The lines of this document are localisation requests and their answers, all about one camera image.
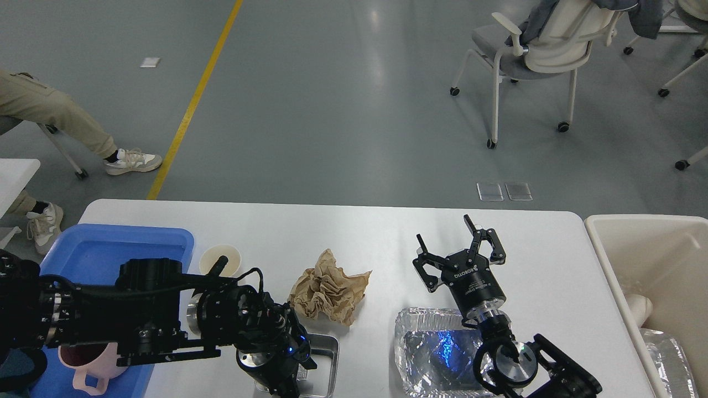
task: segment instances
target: chair leg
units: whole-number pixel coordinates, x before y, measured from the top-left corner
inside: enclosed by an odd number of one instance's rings
[[[459,69],[457,70],[457,75],[455,76],[455,80],[452,82],[452,85],[450,86],[450,94],[452,96],[456,96],[459,94],[459,88],[457,85],[459,84],[459,80],[462,78],[462,74],[464,73],[464,69],[467,68],[467,61],[469,61],[469,58],[474,54],[474,50],[470,49],[467,50],[464,54],[464,58],[462,59],[462,64],[459,66]]]
[[[676,75],[673,79],[667,81],[659,90],[659,96],[666,97],[669,94],[669,87],[675,84],[677,81],[681,80],[688,72],[691,72],[695,67],[697,67],[702,62],[705,62],[708,57],[700,57],[696,62],[693,62],[688,68],[684,69],[681,73]]]
[[[66,158],[66,160],[72,165],[72,168],[74,169],[76,174],[76,177],[79,178],[79,180],[83,180],[87,176],[89,176],[86,172],[86,170],[82,169],[79,167],[78,164],[72,159],[71,155],[69,155],[69,152],[67,152],[64,147],[59,143],[56,137],[52,135],[52,133],[49,131],[46,125],[43,125],[42,123],[37,123],[37,126],[42,130],[42,132],[45,133],[47,138],[54,144],[54,146],[59,150],[59,152]]]
[[[573,110],[575,109],[575,92],[578,85],[578,70],[571,71],[571,86],[568,92],[568,124],[573,124]]]
[[[487,141],[487,147],[489,149],[496,148],[496,143],[499,140],[499,85],[501,84],[502,78],[499,71],[499,63],[501,62],[501,51],[497,52],[494,57],[494,70],[492,71],[492,124],[491,124],[491,137]]]
[[[668,18],[669,15],[671,15],[672,12],[674,12],[675,8],[671,8],[669,11],[666,11],[666,13],[661,17],[661,20],[665,20]],[[630,55],[633,51],[634,48],[632,48],[632,45],[637,42],[637,40],[641,39],[641,36],[634,36],[634,39],[632,41],[627,43],[627,46],[624,48],[624,53],[627,55]]]
[[[703,38],[703,41],[698,46],[698,50],[708,51],[708,35],[706,35],[706,37]]]
[[[707,155],[708,155],[708,147],[705,147],[705,148],[699,150],[698,153],[694,154],[690,158],[677,161],[674,166],[679,170],[683,170],[683,169],[687,168],[688,166],[694,164],[695,162],[699,161],[700,159],[706,157]]]

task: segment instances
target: paper cup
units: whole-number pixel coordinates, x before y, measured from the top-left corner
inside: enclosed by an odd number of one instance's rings
[[[202,258],[199,260],[199,271],[202,275],[207,275],[220,256],[228,257],[229,262],[226,263],[224,270],[219,276],[229,277],[236,275],[236,272],[241,266],[241,253],[230,244],[218,244],[204,252]]]

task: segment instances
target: chair armrest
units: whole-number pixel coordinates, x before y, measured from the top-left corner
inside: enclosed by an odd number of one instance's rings
[[[519,37],[521,36],[521,29],[519,29],[518,26],[514,25],[514,22],[511,22],[509,18],[506,18],[504,14],[502,13],[492,13],[491,16],[496,19],[497,22],[499,22],[500,25],[502,25],[506,30],[509,31],[511,34],[511,43],[512,47],[514,48],[514,55],[516,57],[521,57],[524,53],[524,48],[521,47],[521,42],[519,41]]]

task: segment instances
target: gray seat cushion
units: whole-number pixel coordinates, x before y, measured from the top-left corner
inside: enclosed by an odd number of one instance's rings
[[[678,14],[678,17],[681,18],[683,23],[690,28],[693,28],[697,32],[708,34],[708,21],[703,21],[702,19],[698,19],[689,14],[685,9],[681,8],[678,1],[676,1],[676,13]]]
[[[499,49],[507,47],[504,41],[508,36],[509,31],[499,24],[482,26],[472,31],[474,44],[492,61],[494,61],[494,55]],[[547,79],[559,75],[557,73],[534,72],[526,67],[523,56],[515,57],[513,54],[506,54],[501,57],[499,69],[506,76],[519,80]]]
[[[22,119],[13,118],[12,116],[0,116],[0,135],[12,130],[20,123],[22,123]]]

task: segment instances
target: person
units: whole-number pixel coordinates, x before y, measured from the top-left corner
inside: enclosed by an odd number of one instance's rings
[[[27,217],[27,238],[35,241],[35,250],[42,256],[49,252],[62,233],[60,225],[64,210],[54,203],[34,199],[27,190],[20,192],[6,214]]]
[[[28,73],[0,69],[0,116],[57,127],[102,158],[105,172],[111,176],[153,171],[162,164],[159,155],[118,148],[113,136],[70,96]],[[34,199],[27,191],[20,193],[7,213],[29,219],[28,237],[34,239],[39,254],[46,254],[61,234],[64,211],[58,205]]]

